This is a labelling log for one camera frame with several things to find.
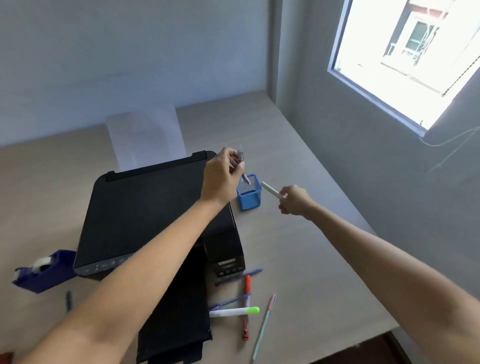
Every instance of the red object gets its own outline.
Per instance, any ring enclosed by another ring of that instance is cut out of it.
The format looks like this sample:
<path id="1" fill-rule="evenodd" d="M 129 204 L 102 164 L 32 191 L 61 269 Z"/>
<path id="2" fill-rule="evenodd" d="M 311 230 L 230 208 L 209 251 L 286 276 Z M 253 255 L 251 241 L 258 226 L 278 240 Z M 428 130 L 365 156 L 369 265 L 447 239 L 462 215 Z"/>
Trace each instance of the red object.
<path id="1" fill-rule="evenodd" d="M 0 364 L 12 364 L 13 352 L 4 352 L 0 354 Z"/>
<path id="2" fill-rule="evenodd" d="M 250 277 L 249 274 L 245 276 L 245 291 L 244 294 L 251 293 L 251 284 L 252 284 L 252 278 Z M 245 299 L 245 306 L 249 307 L 250 306 L 250 297 L 247 297 Z M 243 341 L 248 341 L 248 315 L 245 315 L 243 317 Z"/>

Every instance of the red marker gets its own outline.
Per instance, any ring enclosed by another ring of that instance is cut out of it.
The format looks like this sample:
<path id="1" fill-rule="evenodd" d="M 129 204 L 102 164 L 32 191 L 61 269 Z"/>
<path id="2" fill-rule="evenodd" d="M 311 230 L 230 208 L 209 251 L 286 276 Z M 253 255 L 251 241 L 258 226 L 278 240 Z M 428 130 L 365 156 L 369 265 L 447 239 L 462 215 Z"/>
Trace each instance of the red marker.
<path id="1" fill-rule="evenodd" d="M 250 284 L 252 282 L 252 278 L 250 275 L 245 276 L 245 292 L 244 294 L 251 293 Z M 245 298 L 245 307 L 250 307 L 250 297 Z M 243 340 L 248 341 L 248 315 L 243 317 Z"/>

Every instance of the green cap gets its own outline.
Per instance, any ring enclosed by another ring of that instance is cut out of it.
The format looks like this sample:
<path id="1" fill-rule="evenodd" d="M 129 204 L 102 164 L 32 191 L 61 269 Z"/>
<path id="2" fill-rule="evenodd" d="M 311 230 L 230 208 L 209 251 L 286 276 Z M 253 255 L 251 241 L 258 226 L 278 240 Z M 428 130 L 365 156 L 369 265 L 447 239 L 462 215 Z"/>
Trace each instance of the green cap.
<path id="1" fill-rule="evenodd" d="M 247 307 L 248 315 L 258 315 L 260 313 L 260 308 L 258 307 Z"/>

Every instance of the brown floor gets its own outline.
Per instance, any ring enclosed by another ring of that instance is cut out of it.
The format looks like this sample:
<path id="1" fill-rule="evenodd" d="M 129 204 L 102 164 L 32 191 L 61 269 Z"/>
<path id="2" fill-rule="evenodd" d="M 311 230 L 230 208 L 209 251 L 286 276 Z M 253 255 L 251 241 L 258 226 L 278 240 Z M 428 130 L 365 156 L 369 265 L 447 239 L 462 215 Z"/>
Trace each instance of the brown floor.
<path id="1" fill-rule="evenodd" d="M 411 364 L 391 332 L 312 364 Z"/>

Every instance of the teal pen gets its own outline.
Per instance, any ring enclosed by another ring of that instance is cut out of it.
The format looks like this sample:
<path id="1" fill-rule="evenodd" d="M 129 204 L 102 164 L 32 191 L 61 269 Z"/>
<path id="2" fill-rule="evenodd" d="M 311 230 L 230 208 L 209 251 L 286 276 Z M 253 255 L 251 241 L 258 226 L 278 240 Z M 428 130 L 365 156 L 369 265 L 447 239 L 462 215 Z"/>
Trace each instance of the teal pen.
<path id="1" fill-rule="evenodd" d="M 262 339 L 264 338 L 265 327 L 267 326 L 268 318 L 270 316 L 270 311 L 272 310 L 273 304 L 275 303 L 276 295 L 272 294 L 270 297 L 270 301 L 268 302 L 267 312 L 265 313 L 264 322 L 262 323 L 262 328 L 260 329 L 260 335 L 258 335 L 257 343 L 255 344 L 255 349 L 253 350 L 252 362 L 255 361 L 257 358 L 258 348 L 260 348 L 260 344 L 262 343 Z"/>

